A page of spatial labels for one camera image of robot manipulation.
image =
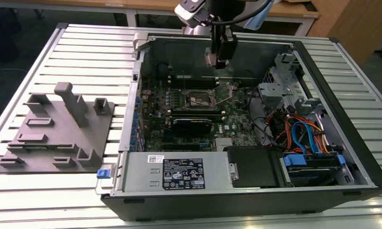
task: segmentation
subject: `blue cable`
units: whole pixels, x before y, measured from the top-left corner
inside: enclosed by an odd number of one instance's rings
[[[308,129],[308,133],[309,133],[309,142],[310,142],[310,148],[313,150],[313,153],[318,154],[318,148],[317,145],[314,143],[314,139],[313,139],[313,132],[312,132],[312,128],[309,126],[309,124],[306,124],[305,122],[297,122],[293,127],[292,127],[292,137],[293,137],[293,141],[294,143],[300,146],[300,148],[304,151],[304,154],[306,154],[306,148],[304,147],[304,145],[298,142],[297,137],[296,137],[296,128],[298,127],[298,124],[304,124],[306,129]]]

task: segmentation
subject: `white label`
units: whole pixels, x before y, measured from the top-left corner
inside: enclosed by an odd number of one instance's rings
[[[165,155],[149,155],[147,162],[149,163],[163,163]]]
[[[123,4],[106,3],[106,6],[119,6],[119,7],[123,7]]]
[[[305,14],[304,17],[305,18],[318,18],[318,15]]]

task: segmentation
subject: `sticker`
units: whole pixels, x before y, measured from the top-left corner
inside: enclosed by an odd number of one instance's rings
[[[165,155],[149,155],[147,162],[149,163],[163,163]]]
[[[318,15],[312,15],[312,14],[304,14],[305,18],[318,18]]]
[[[165,159],[163,188],[165,190],[205,189],[203,159]]]
[[[123,4],[106,3],[106,6],[119,6],[119,7],[123,7]]]

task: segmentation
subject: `table leg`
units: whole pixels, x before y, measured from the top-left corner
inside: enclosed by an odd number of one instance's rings
[[[127,25],[127,15],[125,13],[114,13],[117,26],[129,26]]]
[[[135,9],[126,9],[129,27],[138,27],[139,15]]]
[[[35,9],[34,11],[36,13],[38,19],[43,19],[44,18],[44,10]]]
[[[296,36],[301,36],[301,37],[305,37],[308,36],[308,33],[309,33],[309,30],[313,26],[313,23],[314,23],[314,19],[313,18],[306,18],[304,19],[302,21],[302,24],[296,32]]]

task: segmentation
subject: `warning label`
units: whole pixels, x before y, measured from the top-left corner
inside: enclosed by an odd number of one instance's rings
[[[165,159],[163,188],[165,190],[203,189],[203,159]]]

